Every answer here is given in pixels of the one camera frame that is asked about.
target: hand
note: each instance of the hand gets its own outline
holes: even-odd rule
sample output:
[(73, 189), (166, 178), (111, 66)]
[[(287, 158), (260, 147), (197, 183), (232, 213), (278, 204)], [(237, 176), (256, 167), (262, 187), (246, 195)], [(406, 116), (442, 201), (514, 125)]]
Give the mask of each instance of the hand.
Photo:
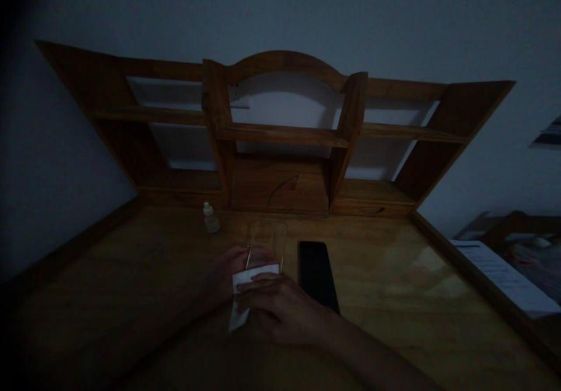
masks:
[[(204, 305), (205, 312), (219, 307), (232, 298), (232, 275), (245, 270), (249, 247), (235, 246), (219, 256), (210, 267), (209, 273), (201, 281), (197, 297)], [(271, 250), (252, 249), (256, 257), (267, 256)]]
[(253, 283), (238, 285), (234, 299), (238, 310), (258, 309), (263, 327), (276, 342), (321, 345), (329, 339), (331, 325), (337, 318), (329, 308), (308, 296), (287, 276), (261, 273)]

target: right hand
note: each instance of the right hand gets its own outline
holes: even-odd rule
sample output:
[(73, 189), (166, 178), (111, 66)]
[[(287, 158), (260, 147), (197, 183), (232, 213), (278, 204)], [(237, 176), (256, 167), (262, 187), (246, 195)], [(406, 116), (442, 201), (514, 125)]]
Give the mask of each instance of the right hand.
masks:
[(331, 309), (308, 296), (285, 275), (261, 273), (253, 283), (238, 285), (234, 295), (238, 311), (257, 309), (261, 324), (276, 342), (321, 345), (329, 340), (330, 328), (337, 318)]

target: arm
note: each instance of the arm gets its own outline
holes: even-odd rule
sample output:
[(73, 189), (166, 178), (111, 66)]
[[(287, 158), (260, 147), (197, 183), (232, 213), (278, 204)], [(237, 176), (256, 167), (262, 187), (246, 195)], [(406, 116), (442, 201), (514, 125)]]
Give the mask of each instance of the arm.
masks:
[(259, 309), (273, 339), (322, 348), (339, 358), (369, 388), (438, 390), (427, 375), (399, 354), (310, 298), (291, 279), (263, 273), (239, 285), (239, 310)]
[(245, 268), (247, 254), (246, 247), (230, 249), (218, 257), (198, 289), (180, 291), (60, 361), (53, 382), (65, 389), (109, 386), (181, 328), (230, 300), (232, 274)]

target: smartphone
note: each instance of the smartphone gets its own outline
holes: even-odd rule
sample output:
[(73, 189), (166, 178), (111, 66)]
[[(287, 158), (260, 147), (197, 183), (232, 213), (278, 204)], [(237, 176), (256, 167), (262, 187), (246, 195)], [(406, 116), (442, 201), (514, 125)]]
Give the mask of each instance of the smartphone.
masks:
[(316, 302), (340, 315), (327, 246), (323, 242), (301, 241), (298, 244), (298, 265), (300, 287)]

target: drawer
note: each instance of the drawer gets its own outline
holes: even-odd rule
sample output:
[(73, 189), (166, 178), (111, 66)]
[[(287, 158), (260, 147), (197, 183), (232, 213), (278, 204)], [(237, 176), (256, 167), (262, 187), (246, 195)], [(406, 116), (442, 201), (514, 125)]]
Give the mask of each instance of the drawer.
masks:
[(413, 206), (410, 205), (386, 205), (365, 201), (337, 200), (331, 209), (331, 213), (349, 216), (407, 217), (412, 208)]
[(202, 210), (206, 201), (214, 208), (227, 207), (223, 194), (142, 191), (141, 197), (147, 205), (155, 207), (200, 207)]

